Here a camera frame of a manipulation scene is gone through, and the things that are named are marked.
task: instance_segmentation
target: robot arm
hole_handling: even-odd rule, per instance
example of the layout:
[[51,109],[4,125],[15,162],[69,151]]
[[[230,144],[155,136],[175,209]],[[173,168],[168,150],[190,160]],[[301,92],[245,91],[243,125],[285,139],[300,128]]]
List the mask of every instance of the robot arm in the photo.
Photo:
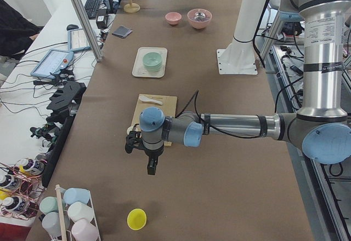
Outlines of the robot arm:
[[272,137],[290,142],[323,164],[351,155],[351,128],[340,107],[343,13],[351,0],[281,0],[281,18],[305,19],[304,99],[297,113],[273,116],[183,113],[165,117],[158,108],[140,115],[141,132],[127,137],[126,150],[144,150],[148,174],[155,174],[163,141],[197,147],[201,135],[227,134],[243,139]]

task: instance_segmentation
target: black box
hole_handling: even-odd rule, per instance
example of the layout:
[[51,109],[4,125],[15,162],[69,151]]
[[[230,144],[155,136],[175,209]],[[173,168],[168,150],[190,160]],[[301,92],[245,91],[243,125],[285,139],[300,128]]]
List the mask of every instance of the black box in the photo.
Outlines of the black box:
[[107,28],[107,20],[108,20],[108,18],[109,18],[109,15],[107,13],[107,8],[98,10],[97,20],[96,20],[98,29]]

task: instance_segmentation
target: pink bowl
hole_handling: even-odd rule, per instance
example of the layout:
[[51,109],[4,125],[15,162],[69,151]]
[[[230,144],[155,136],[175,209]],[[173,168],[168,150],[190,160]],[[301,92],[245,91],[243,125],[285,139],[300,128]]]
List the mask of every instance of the pink bowl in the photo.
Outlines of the pink bowl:
[[170,12],[165,16],[167,22],[174,26],[179,24],[180,20],[182,19],[182,15],[177,12]]
[[[204,13],[206,15],[206,18],[203,21],[195,20],[194,17],[197,12]],[[212,14],[210,11],[206,9],[196,8],[188,12],[188,22],[195,29],[205,28],[211,22],[211,19],[212,19]]]

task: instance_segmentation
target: person's hand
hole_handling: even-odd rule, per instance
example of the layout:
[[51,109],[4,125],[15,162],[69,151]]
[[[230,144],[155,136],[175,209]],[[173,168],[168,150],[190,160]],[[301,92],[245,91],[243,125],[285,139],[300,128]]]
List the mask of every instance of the person's hand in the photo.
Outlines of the person's hand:
[[38,36],[39,34],[36,34],[36,35],[30,36],[29,38],[34,41]]

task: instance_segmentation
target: brown table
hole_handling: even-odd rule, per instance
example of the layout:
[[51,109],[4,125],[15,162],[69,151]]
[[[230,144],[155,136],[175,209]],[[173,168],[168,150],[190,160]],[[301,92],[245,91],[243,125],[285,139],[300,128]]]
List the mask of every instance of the brown table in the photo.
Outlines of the brown table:
[[[241,0],[135,2],[138,13],[117,14],[112,31],[120,25],[134,31],[107,38],[47,195],[57,183],[90,189],[105,241],[312,240],[284,142],[212,135],[198,148],[173,144],[159,158],[156,176],[146,174],[143,152],[125,153],[139,93],[177,96],[178,111],[196,89],[201,112],[270,115],[274,108],[264,70],[218,74],[216,50],[231,42]],[[212,12],[208,28],[190,27],[192,8]],[[165,22],[170,11],[183,15],[178,26]],[[139,47],[168,49],[163,78],[132,76]],[[148,215],[141,231],[126,224],[134,208]],[[27,240],[48,240],[38,221]]]

